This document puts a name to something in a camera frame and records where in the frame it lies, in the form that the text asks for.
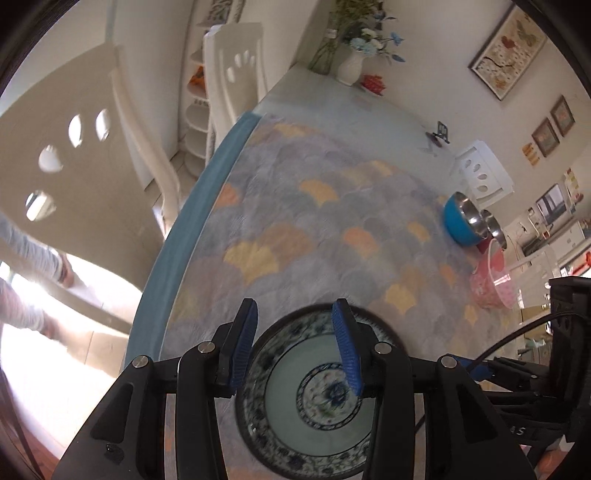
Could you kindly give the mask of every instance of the blue flower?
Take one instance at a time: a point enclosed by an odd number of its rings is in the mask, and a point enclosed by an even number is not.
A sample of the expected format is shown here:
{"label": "blue flower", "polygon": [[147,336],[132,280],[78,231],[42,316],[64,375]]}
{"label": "blue flower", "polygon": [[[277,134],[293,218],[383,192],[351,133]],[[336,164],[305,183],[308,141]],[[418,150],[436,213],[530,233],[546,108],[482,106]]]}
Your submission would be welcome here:
{"label": "blue flower", "polygon": [[394,40],[394,44],[399,47],[400,44],[404,41],[404,39],[398,35],[396,32],[390,32],[390,38]]}
{"label": "blue flower", "polygon": [[363,50],[363,47],[365,46],[365,40],[363,38],[355,37],[355,38],[351,39],[351,41],[349,42],[349,45],[351,46],[351,48],[361,51],[361,50]]}
{"label": "blue flower", "polygon": [[376,55],[377,52],[378,52],[378,49],[375,47],[375,45],[372,45],[369,42],[367,42],[363,46],[363,55],[366,55],[368,57],[373,57],[374,55]]}

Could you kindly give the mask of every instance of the blue jeans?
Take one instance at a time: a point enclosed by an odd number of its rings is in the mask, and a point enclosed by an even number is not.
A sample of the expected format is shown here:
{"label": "blue jeans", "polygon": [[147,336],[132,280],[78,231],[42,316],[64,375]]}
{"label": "blue jeans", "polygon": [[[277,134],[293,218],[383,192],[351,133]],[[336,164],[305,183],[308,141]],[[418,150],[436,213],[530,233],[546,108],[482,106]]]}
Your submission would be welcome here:
{"label": "blue jeans", "polygon": [[[0,238],[20,257],[46,277],[58,281],[61,275],[61,258],[26,236],[0,211]],[[12,287],[0,278],[0,322],[16,328],[43,330],[45,320],[38,307],[25,304]]]}

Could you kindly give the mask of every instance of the white flower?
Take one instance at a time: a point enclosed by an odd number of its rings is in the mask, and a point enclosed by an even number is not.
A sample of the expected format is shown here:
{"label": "white flower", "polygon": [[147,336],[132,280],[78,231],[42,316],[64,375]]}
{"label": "white flower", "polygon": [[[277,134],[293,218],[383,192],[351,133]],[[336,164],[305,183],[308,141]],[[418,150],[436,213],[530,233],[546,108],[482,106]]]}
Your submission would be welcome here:
{"label": "white flower", "polygon": [[382,50],[382,48],[384,47],[384,44],[382,44],[379,40],[376,40],[375,38],[373,38],[370,42],[378,50]]}
{"label": "white flower", "polygon": [[373,30],[370,30],[369,28],[362,28],[361,33],[363,35],[367,35],[369,38],[375,38],[377,35],[376,32],[374,32]]}

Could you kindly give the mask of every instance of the picture frame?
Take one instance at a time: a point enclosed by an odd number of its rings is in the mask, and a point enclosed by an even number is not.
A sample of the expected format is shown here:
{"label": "picture frame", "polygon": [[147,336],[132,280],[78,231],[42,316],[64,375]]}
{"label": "picture frame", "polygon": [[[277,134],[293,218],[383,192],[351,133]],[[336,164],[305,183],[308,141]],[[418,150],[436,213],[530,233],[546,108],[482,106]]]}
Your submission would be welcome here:
{"label": "picture frame", "polygon": [[550,114],[554,119],[554,123],[558,127],[560,135],[565,137],[574,125],[574,117],[573,113],[570,111],[569,104],[566,102],[566,98],[564,98],[564,95],[560,96],[558,102],[556,102],[556,104],[552,107]]}
{"label": "picture frame", "polygon": [[544,157],[550,155],[560,143],[549,118],[545,118],[531,136]]}
{"label": "picture frame", "polygon": [[516,5],[505,14],[469,67],[503,100],[546,42],[543,30]]}

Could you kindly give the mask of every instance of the plate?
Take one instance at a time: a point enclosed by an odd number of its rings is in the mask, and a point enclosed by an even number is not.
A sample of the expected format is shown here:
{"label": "plate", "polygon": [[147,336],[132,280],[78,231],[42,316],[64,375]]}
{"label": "plate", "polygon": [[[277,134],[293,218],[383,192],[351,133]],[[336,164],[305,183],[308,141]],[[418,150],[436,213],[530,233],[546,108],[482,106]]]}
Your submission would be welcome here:
{"label": "plate", "polygon": [[[332,305],[293,312],[257,340],[236,395],[240,434],[267,468],[294,480],[337,480],[363,470],[375,400],[347,385],[331,319]],[[380,341],[404,349],[374,314],[351,307]]]}

